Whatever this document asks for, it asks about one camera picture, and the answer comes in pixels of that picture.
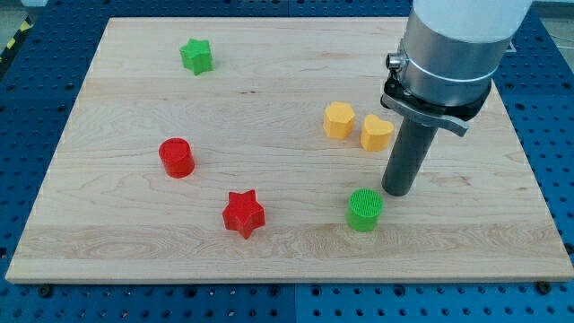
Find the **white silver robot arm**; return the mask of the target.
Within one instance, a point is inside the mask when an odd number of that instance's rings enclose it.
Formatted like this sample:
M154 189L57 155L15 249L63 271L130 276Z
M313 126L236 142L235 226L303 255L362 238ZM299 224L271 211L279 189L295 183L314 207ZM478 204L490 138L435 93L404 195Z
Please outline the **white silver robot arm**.
M426 127L459 136L482 107L491 79L531 0L417 0L381 103Z

